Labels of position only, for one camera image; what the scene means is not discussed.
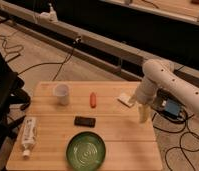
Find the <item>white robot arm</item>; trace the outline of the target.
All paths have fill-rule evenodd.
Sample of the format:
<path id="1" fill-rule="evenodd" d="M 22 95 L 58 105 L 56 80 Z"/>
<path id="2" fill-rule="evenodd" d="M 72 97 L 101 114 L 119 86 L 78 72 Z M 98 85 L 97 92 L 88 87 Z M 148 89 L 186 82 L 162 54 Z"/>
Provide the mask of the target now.
<path id="1" fill-rule="evenodd" d="M 130 101 L 139 104 L 139 122 L 145 123 L 150 105 L 159 88 L 164 88 L 199 118 L 199 88 L 176 76 L 174 64 L 169 60 L 148 59 L 142 65 L 144 77 Z"/>

